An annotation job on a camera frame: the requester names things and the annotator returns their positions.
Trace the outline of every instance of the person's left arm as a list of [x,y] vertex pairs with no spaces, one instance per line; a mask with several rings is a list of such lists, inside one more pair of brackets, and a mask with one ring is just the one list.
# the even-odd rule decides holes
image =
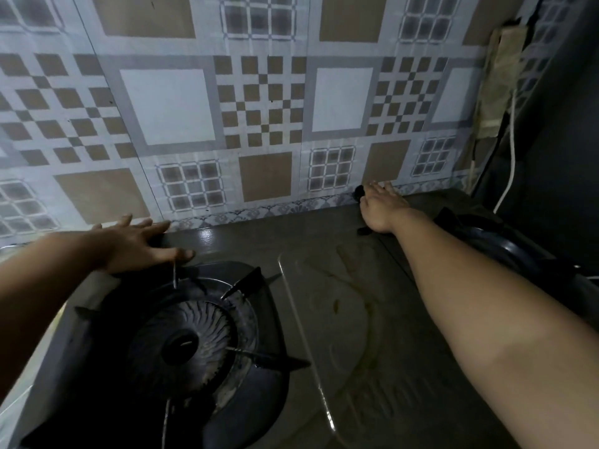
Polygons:
[[18,379],[56,313],[79,284],[96,269],[139,271],[155,264],[186,262],[193,251],[155,249],[148,239],[170,222],[131,215],[115,226],[89,232],[56,232],[25,247],[0,264],[0,403]]

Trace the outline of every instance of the person's left hand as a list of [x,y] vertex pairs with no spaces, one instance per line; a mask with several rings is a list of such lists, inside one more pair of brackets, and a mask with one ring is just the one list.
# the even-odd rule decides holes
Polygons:
[[110,274],[126,271],[140,271],[156,264],[190,261],[195,252],[176,247],[157,249],[148,245],[148,240],[157,234],[166,232],[170,221],[152,223],[145,219],[137,225],[131,225],[131,214],[123,216],[111,227],[94,225],[87,233],[88,239],[99,249],[103,256],[102,269]]

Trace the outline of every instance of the tiled wall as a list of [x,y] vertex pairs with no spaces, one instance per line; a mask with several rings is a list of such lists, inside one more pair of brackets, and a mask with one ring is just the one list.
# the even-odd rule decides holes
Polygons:
[[[0,244],[463,186],[490,32],[537,1],[0,0]],[[519,107],[585,2],[545,0]]]

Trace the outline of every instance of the hand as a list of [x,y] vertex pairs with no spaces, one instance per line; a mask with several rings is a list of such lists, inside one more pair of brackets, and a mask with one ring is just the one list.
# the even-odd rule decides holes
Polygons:
[[152,219],[145,219],[137,225],[131,225],[132,217],[131,214],[125,215],[116,225],[104,229],[101,224],[94,225],[86,233],[88,240],[94,244],[91,249],[105,253],[102,259],[104,271],[110,274],[140,271],[161,263],[185,263],[195,255],[192,250],[148,246],[150,238],[167,231],[170,221],[152,224]]
[[360,199],[360,210],[364,222],[378,233],[390,233],[393,220],[400,211],[409,210],[410,205],[389,181],[385,187],[376,182],[364,185],[365,195]]

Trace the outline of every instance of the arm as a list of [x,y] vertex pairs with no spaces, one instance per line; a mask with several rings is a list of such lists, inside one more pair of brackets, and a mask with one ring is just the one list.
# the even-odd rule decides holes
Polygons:
[[170,222],[130,223],[129,215],[106,229],[48,234],[0,264],[0,402],[58,310],[90,272],[138,271],[193,257],[192,251],[147,245]]
[[409,208],[390,183],[365,189],[364,220],[397,237],[460,367],[518,443],[596,447],[599,336],[530,282]]

